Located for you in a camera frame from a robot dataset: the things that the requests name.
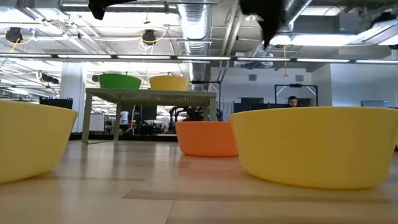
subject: plastic bowl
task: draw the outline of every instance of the plastic bowl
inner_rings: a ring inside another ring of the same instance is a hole
[[[73,110],[0,100],[0,183],[50,171],[62,158]]]
[[[189,86],[189,80],[184,77],[175,77],[170,75],[161,75],[149,79],[151,90],[174,90],[186,91]]]
[[[248,173],[320,189],[383,183],[397,142],[398,110],[291,108],[231,115]]]
[[[230,122],[177,122],[178,143],[189,156],[234,157],[238,155]]]
[[[101,88],[138,90],[141,86],[141,80],[128,75],[109,73],[99,76],[99,85]]]

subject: yellow bowl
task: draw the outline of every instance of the yellow bowl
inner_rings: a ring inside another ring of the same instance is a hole
[[[62,158],[77,112],[0,100],[0,183],[50,171]]]
[[[248,173],[301,187],[361,189],[388,176],[398,110],[260,110],[233,114],[231,122]]]
[[[161,75],[149,79],[151,90],[177,90],[186,91],[189,80],[184,77]]]

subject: wooden floor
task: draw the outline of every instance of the wooden floor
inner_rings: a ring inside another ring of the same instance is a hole
[[[53,172],[0,185],[3,224],[398,223],[398,155],[375,189],[273,184],[238,158],[181,154],[176,143],[70,142]]]

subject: orange bowl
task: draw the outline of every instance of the orange bowl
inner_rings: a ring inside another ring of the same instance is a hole
[[[238,156],[235,137],[230,122],[177,122],[178,143],[189,156]]]

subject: table leg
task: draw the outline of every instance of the table leg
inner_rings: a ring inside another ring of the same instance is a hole
[[[217,121],[216,98],[210,98],[210,121]]]
[[[86,94],[86,106],[83,118],[83,134],[81,135],[81,142],[88,144],[88,135],[90,133],[90,118],[91,118],[91,103],[93,101],[93,94]]]
[[[119,130],[120,130],[120,113],[121,113],[122,103],[119,101],[116,103],[116,119],[114,121],[114,136],[113,141],[119,140]]]
[[[209,121],[208,115],[209,115],[209,107],[205,106],[203,107],[203,121]]]

